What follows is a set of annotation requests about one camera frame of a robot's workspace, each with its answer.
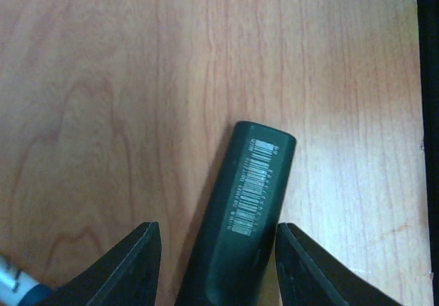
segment light wood tabletop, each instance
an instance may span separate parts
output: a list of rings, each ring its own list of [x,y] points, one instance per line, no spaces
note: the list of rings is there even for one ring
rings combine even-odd
[[[158,221],[173,305],[246,119],[298,140],[281,221],[430,306],[418,57],[416,0],[0,0],[0,253],[56,287]]]

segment white barcode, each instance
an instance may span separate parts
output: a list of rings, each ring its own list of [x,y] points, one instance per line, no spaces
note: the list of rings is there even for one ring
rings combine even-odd
[[[261,196],[267,180],[274,145],[265,141],[254,141],[254,147],[248,161],[241,195],[234,212],[232,231],[250,236],[257,218]]]

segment wood grain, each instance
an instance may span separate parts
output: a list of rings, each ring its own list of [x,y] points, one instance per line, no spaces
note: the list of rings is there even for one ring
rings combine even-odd
[[[282,220],[432,305],[416,0],[0,0],[0,252],[55,287],[157,220],[173,305],[240,119],[298,139]]]

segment dark green eraser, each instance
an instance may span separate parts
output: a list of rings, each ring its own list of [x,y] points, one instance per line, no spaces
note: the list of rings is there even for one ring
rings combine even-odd
[[[270,258],[295,138],[236,124],[176,305],[255,305]]]

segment blue marker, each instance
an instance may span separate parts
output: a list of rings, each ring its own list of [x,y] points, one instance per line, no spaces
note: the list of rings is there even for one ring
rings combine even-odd
[[[51,293],[49,287],[35,281],[0,256],[0,303],[6,306],[33,306]]]

